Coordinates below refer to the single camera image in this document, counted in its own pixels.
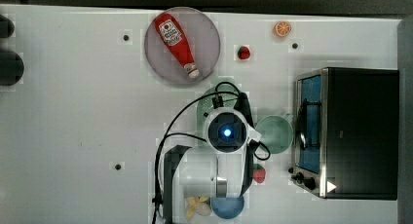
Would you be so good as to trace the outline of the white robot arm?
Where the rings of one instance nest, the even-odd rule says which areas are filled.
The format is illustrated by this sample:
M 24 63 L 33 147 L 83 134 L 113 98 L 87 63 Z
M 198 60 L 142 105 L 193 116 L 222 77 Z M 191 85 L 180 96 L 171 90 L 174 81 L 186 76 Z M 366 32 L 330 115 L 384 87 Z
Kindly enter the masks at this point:
M 161 160 L 165 224 L 184 224 L 189 197 L 238 198 L 253 175 L 253 147 L 261 134 L 244 115 L 220 107 L 206 117 L 200 147 L 176 145 Z

